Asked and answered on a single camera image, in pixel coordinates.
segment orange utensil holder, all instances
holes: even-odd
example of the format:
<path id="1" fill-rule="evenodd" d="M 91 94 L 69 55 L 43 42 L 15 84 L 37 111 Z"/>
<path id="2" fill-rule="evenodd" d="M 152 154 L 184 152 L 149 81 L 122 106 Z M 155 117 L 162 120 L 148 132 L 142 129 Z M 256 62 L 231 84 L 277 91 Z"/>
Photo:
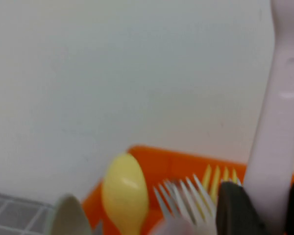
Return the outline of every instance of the orange utensil holder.
<path id="1" fill-rule="evenodd" d="M 158 201 L 153 192 L 153 186 L 158 185 L 165 179 L 175 180 L 183 179 L 185 177 L 191 178 L 193 174 L 196 174 L 197 177 L 201 179 L 207 165 L 210 165 L 212 169 L 216 166 L 219 166 L 221 169 L 224 167 L 227 167 L 229 170 L 235 169 L 237 176 L 241 181 L 243 181 L 246 170 L 246 165 L 244 164 L 148 146 L 134 146 L 128 150 L 128 153 L 132 154 L 140 164 L 148 188 L 149 213 L 141 230 L 142 235 L 147 235 L 155 224 L 163 218 Z M 119 231 L 109 220 L 102 207 L 101 181 L 84 200 L 82 206 L 92 228 L 102 220 L 103 233 L 105 235 L 120 235 Z"/>

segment plastic utensil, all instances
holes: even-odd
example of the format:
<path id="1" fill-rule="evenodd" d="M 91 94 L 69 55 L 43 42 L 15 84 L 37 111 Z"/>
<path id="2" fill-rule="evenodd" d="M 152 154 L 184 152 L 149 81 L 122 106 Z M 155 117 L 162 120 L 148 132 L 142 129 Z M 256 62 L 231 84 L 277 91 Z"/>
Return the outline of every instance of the plastic utensil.
<path id="1" fill-rule="evenodd" d="M 272 0 L 275 47 L 244 188 L 269 232 L 285 228 L 294 164 L 294 0 Z"/>
<path id="2" fill-rule="evenodd" d="M 122 235 L 139 235 L 148 213 L 148 192 L 143 172 L 130 154 L 117 156 L 102 183 L 103 208 Z"/>
<path id="3" fill-rule="evenodd" d="M 209 192 L 209 195 L 215 204 L 217 204 L 217 201 L 218 201 L 218 189 L 219 189 L 220 182 L 230 180 L 234 182 L 235 184 L 241 185 L 241 181 L 237 177 L 237 173 L 235 169 L 232 169 L 232 176 L 230 176 L 229 169 L 227 167 L 224 167 L 223 174 L 221 176 L 220 167 L 216 166 L 212 181 L 211 181 L 211 174 L 212 174 L 212 168 L 210 167 L 210 165 L 208 165 L 202 177 L 201 182 L 202 182 L 203 188 L 205 189 L 205 191 Z"/>
<path id="4" fill-rule="evenodd" d="M 61 197 L 45 224 L 46 235 L 92 235 L 81 204 L 73 195 Z"/>
<path id="5" fill-rule="evenodd" d="M 171 218 L 162 221 L 150 233 L 151 235 L 198 235 L 193 225 L 184 218 Z"/>
<path id="6" fill-rule="evenodd" d="M 159 189 L 175 218 L 183 217 L 190 223 L 194 223 L 194 227 L 196 228 L 196 232 L 198 234 L 216 235 L 216 206 L 212 202 L 208 193 L 204 190 L 199 179 L 195 175 L 193 175 L 193 177 L 197 184 L 197 188 L 193 185 L 190 179 L 186 178 L 188 187 L 183 181 L 180 181 L 181 190 L 179 190 L 175 184 L 164 182 L 170 196 L 161 184 L 159 184 Z M 172 215 L 165 202 L 162 200 L 159 191 L 155 187 L 153 190 L 163 212 L 164 218 L 169 222 L 172 219 Z"/>

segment spoon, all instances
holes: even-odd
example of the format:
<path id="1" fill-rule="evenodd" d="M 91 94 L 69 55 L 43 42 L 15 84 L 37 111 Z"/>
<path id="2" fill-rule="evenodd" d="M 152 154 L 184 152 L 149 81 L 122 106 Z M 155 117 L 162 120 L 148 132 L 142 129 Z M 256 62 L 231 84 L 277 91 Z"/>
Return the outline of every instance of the spoon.
<path id="1" fill-rule="evenodd" d="M 143 172 L 130 154 L 118 155 L 102 182 L 101 200 L 107 216 L 122 235 L 139 235 L 148 213 Z"/>

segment white plastic handle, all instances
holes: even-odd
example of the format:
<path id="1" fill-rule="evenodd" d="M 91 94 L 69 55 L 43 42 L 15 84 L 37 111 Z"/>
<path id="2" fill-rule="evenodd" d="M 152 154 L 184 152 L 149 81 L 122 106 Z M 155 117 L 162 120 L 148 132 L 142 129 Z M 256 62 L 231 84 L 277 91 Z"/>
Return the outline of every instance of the white plastic handle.
<path id="1" fill-rule="evenodd" d="M 282 235 L 294 164 L 294 0 L 272 0 L 275 48 L 244 180 L 259 216 Z"/>

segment fork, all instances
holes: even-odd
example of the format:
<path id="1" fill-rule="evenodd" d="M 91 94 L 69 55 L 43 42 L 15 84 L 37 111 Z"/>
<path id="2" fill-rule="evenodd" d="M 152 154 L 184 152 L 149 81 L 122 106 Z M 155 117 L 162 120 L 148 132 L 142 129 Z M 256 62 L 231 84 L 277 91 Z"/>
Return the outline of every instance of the fork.
<path id="1" fill-rule="evenodd" d="M 214 175 L 212 178 L 212 183 L 209 184 L 211 181 L 211 174 L 212 174 L 212 168 L 210 165 L 208 165 L 202 177 L 201 182 L 202 182 L 203 188 L 205 189 L 205 191 L 209 192 L 209 195 L 215 204 L 217 204 L 217 201 L 218 201 L 218 189 L 219 189 L 220 183 L 222 183 L 223 181 L 232 181 L 233 183 L 238 184 L 239 186 L 242 185 L 240 179 L 237 177 L 237 172 L 235 169 L 232 169 L 232 176 L 230 178 L 229 169 L 227 167 L 224 167 L 223 175 L 222 175 L 222 178 L 220 179 L 221 170 L 219 166 L 216 166 L 214 170 Z"/>
<path id="2" fill-rule="evenodd" d="M 159 189 L 170 207 L 172 214 L 167 208 L 166 203 L 163 201 L 157 188 L 153 187 L 163 216 L 165 220 L 169 220 L 172 217 L 182 216 L 189 222 L 193 223 L 200 234 L 216 235 L 216 206 L 201 185 L 197 176 L 193 175 L 193 178 L 197 188 L 189 178 L 186 178 L 186 183 L 189 188 L 182 180 L 179 181 L 181 190 L 179 190 L 178 185 L 169 181 L 164 182 L 166 190 L 161 184 L 159 184 Z"/>

